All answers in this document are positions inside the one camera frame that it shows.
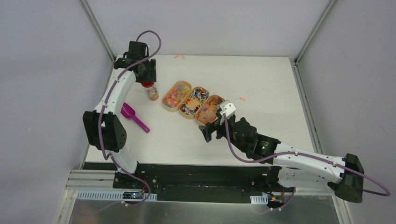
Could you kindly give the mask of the red jar lid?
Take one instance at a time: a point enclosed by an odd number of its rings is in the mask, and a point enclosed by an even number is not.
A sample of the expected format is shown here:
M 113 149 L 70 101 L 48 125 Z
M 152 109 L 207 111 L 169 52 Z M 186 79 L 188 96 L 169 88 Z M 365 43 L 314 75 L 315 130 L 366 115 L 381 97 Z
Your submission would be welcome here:
M 141 85 L 142 85 L 144 88 L 150 88 L 150 87 L 152 87 L 154 84 L 155 84 L 155 82 L 142 82 L 142 83 L 141 83 Z

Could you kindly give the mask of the clear plastic jar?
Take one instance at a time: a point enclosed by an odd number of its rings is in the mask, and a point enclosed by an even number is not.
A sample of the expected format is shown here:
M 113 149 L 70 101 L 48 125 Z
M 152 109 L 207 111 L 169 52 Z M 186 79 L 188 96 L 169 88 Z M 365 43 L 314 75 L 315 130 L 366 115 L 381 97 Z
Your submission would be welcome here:
M 148 98 L 152 101 L 155 101 L 159 98 L 158 90 L 155 85 L 146 88 L 146 93 L 148 95 Z

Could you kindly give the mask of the magenta plastic scoop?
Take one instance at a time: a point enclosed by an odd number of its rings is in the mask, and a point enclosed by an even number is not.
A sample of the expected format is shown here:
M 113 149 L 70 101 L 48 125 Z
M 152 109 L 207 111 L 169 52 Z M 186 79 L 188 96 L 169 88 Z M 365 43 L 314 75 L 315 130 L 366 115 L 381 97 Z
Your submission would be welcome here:
M 150 129 L 148 126 L 146 126 L 145 123 L 143 123 L 137 116 L 135 110 L 127 103 L 123 103 L 122 108 L 121 108 L 121 114 L 122 116 L 127 119 L 131 120 L 134 123 L 136 123 L 145 133 L 149 133 Z

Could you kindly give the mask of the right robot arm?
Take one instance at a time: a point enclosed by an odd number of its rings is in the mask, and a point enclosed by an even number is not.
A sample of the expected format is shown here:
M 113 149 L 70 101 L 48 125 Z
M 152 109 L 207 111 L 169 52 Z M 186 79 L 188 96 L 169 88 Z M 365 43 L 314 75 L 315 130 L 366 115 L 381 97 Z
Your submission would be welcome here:
M 245 118 L 235 117 L 198 127 L 206 142 L 226 138 L 232 155 L 243 163 L 270 164 L 265 178 L 271 191 L 284 188 L 311 188 L 330 191 L 352 203 L 363 201 L 364 169 L 358 156 L 317 154 L 292 147 L 278 139 L 259 134 Z

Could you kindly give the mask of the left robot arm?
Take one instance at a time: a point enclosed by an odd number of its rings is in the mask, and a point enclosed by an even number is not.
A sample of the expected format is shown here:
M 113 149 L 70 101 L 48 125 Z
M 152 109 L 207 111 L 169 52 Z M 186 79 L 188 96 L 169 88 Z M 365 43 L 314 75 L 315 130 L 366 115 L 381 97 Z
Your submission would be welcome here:
M 135 172 L 138 161 L 127 154 L 127 132 L 119 117 L 126 96 L 135 83 L 156 82 L 156 61 L 149 45 L 131 41 L 129 49 L 113 64 L 109 85 L 93 111 L 85 111 L 83 123 L 91 146 L 110 159 L 117 170 L 126 174 L 124 182 L 132 189 L 142 184 L 142 175 Z

